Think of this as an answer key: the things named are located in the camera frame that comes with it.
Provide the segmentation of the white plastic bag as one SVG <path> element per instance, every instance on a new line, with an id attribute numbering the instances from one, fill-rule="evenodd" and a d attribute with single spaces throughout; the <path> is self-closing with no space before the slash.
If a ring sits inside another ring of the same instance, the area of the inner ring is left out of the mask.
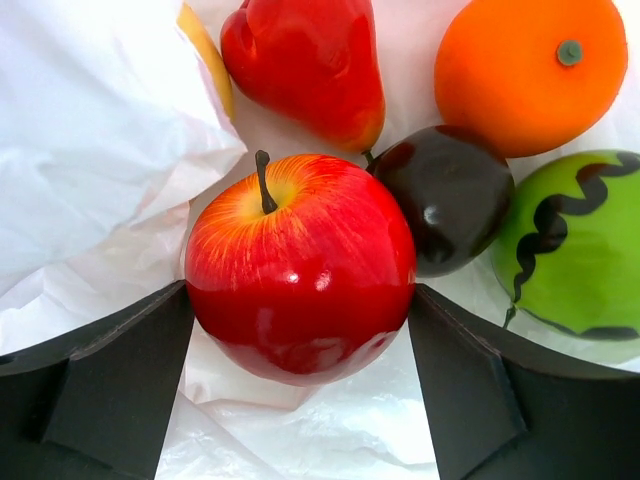
<path id="1" fill-rule="evenodd" d="M 178 279 L 184 235 L 252 153 L 326 143 L 242 95 L 228 122 L 175 1 L 1 5 L 1 350 Z M 323 388 L 259 379 L 195 328 L 159 479 L 434 479 L 410 335 Z"/>

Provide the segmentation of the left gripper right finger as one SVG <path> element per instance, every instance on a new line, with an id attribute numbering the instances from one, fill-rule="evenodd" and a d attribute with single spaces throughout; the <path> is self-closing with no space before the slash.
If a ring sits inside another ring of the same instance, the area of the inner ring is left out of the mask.
<path id="1" fill-rule="evenodd" d="M 639 377 L 526 340 L 419 286 L 408 317 L 443 479 L 635 479 Z"/>

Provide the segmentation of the dark fake fruit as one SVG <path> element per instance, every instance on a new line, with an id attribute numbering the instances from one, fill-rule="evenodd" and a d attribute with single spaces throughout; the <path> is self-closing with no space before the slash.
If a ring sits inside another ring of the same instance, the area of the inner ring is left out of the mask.
<path id="1" fill-rule="evenodd" d="M 515 191 L 505 157 L 459 126 L 420 129 L 368 160 L 411 230 L 419 277 L 457 271 L 479 256 L 504 222 Z"/>

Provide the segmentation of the red fake apple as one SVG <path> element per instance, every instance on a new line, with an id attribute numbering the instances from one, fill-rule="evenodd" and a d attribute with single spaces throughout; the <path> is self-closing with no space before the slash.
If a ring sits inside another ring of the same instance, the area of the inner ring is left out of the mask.
<path id="1" fill-rule="evenodd" d="M 394 340 L 415 288 L 408 224 L 361 167 L 271 160 L 193 225 L 185 278 L 202 328 L 237 365 L 294 386 L 346 378 Z"/>

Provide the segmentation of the green fake fruit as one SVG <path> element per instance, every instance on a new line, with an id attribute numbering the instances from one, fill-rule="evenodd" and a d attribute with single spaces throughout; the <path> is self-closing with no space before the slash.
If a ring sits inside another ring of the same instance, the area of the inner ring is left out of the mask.
<path id="1" fill-rule="evenodd" d="M 556 159 L 517 187 L 491 248 L 519 312 L 574 337 L 639 336 L 639 156 L 595 150 Z"/>

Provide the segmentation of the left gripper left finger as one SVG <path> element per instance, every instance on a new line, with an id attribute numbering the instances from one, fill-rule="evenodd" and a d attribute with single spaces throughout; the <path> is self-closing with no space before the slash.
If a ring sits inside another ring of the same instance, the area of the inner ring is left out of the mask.
<path id="1" fill-rule="evenodd" d="M 2 478 L 154 478 L 193 322 L 178 281 L 2 355 Z"/>

